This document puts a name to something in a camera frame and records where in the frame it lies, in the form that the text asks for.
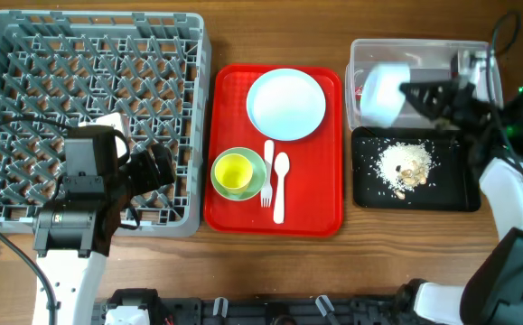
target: white fork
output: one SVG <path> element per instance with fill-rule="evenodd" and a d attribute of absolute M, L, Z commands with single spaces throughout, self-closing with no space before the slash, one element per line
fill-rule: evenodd
<path fill-rule="evenodd" d="M 267 170 L 267 177 L 263 188 L 261 188 L 261 207 L 271 207 L 271 199 L 273 198 L 273 189 L 271 188 L 271 165 L 273 164 L 273 151 L 276 149 L 276 144 L 271 140 L 265 141 L 265 167 Z"/>

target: gray dish rack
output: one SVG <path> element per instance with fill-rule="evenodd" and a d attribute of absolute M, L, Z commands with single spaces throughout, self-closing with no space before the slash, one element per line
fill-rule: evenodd
<path fill-rule="evenodd" d="M 27 114 L 76 126 L 126 115 L 132 152 L 167 145 L 177 180 L 133 198 L 141 227 L 117 235 L 191 236 L 201 219 L 210 58 L 198 14 L 0 11 L 0 120 Z M 0 128 L 1 231 L 32 233 L 65 168 L 61 136 L 38 122 Z"/>

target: wooden table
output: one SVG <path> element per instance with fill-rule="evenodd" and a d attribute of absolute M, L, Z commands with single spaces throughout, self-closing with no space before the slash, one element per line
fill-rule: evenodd
<path fill-rule="evenodd" d="M 354 39 L 487 41 L 499 16 L 510 8 L 523 13 L 523 0 L 32 3 L 20 7 L 195 12 L 203 16 L 211 39 L 213 73 L 249 62 L 323 66 L 341 77 Z M 0 9 L 18 7 L 0 0 Z M 523 84 L 523 24 L 500 64 L 509 99 Z M 344 124 L 345 219 L 338 235 L 326 240 L 227 235 L 202 222 L 189 238 L 115 237 L 98 297 L 130 287 L 156 288 L 163 297 L 255 299 L 392 293 L 414 277 L 464 284 L 497 243 L 488 203 L 475 213 L 356 206 L 350 195 L 350 131 Z M 32 252 L 32 236 L 10 238 Z M 35 283 L 34 274 L 0 244 L 0 324 L 31 323 Z"/>

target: green plate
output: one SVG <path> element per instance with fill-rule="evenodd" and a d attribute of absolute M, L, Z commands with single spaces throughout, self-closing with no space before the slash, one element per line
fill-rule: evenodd
<path fill-rule="evenodd" d="M 238 153 L 244 156 L 245 158 L 249 159 L 249 161 L 253 165 L 253 177 L 251 178 L 249 187 L 247 187 L 247 189 L 241 194 L 231 194 L 227 192 L 215 179 L 215 166 L 217 165 L 217 162 L 220 158 L 230 153 Z M 231 148 L 224 151 L 222 154 L 219 155 L 219 157 L 217 157 L 217 159 L 215 159 L 215 162 L 213 163 L 213 166 L 210 169 L 210 181 L 213 183 L 213 187 L 220 196 L 227 200 L 242 201 L 253 198 L 261 191 L 261 188 L 265 183 L 266 177 L 267 170 L 263 158 L 261 158 L 261 156 L 259 156 L 253 150 L 242 147 Z"/>

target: white spoon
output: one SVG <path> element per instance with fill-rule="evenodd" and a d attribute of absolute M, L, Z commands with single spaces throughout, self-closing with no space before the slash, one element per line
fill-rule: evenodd
<path fill-rule="evenodd" d="M 276 157 L 277 194 L 276 205 L 273 210 L 273 222 L 282 224 L 285 220 L 285 176 L 289 172 L 289 157 L 287 153 L 279 153 Z"/>

